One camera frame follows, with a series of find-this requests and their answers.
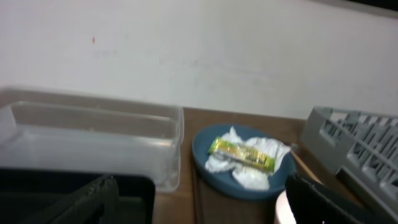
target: wooden table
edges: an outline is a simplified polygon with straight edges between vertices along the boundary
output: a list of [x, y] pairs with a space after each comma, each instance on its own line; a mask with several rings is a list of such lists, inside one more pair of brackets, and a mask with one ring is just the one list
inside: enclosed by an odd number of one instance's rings
[[[153, 223], [195, 223], [192, 189], [191, 144], [197, 131], [217, 123], [231, 123], [250, 126], [267, 133], [282, 142], [299, 143], [305, 120], [228, 113], [220, 111], [184, 109], [185, 132], [181, 145], [181, 174], [178, 190], [171, 194], [156, 193]], [[296, 163], [304, 166], [308, 174], [344, 197], [358, 202], [353, 194], [329, 174], [314, 156], [303, 149], [293, 153]]]

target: crumpled napkin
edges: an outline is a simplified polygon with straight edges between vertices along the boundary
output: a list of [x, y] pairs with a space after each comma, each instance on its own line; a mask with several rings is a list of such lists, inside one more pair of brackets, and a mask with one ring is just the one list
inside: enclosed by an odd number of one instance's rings
[[[290, 146], [285, 146], [283, 143], [275, 139], [251, 138], [247, 141], [243, 141], [236, 134], [234, 127], [231, 127], [229, 133], [224, 134], [221, 138], [233, 143], [241, 143], [247, 146], [255, 147], [257, 150], [275, 158], [274, 172], [279, 169], [283, 157], [290, 151]], [[235, 178], [235, 180], [245, 189], [249, 190], [268, 190], [268, 176], [273, 174], [261, 172], [255, 168], [244, 166], [241, 163], [231, 159], [225, 159], [215, 155], [210, 155], [205, 164], [205, 169], [211, 173], [232, 170], [232, 176]]]

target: green wrapper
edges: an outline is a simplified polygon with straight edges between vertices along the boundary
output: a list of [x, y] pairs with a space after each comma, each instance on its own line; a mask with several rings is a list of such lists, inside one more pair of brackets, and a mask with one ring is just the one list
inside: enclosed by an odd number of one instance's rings
[[267, 154], [258, 151], [254, 147], [234, 144], [229, 141], [222, 140], [220, 137], [217, 137], [214, 140], [208, 153], [220, 154], [269, 172], [273, 172], [275, 167], [275, 159], [269, 157]]

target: blue saucer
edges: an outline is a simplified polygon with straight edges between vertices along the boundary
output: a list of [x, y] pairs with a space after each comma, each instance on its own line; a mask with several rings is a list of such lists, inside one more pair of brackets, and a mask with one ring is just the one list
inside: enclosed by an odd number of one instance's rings
[[[268, 138], [268, 135], [256, 129], [236, 124], [233, 126], [238, 136], [240, 136], [244, 141], [253, 137]], [[231, 171], [211, 174], [205, 170], [205, 163], [209, 158], [207, 151], [209, 150], [210, 145], [217, 136], [222, 136], [225, 133], [228, 133], [231, 127], [231, 124], [212, 125], [197, 132], [193, 138], [192, 154], [197, 170], [203, 179], [220, 192], [239, 199], [260, 200], [278, 196], [283, 190], [285, 190], [285, 181], [287, 176], [294, 173], [296, 170], [293, 157], [290, 153], [286, 154], [283, 158], [279, 170], [273, 176], [268, 178], [270, 188], [266, 191], [244, 189], [236, 180], [234, 180]]]

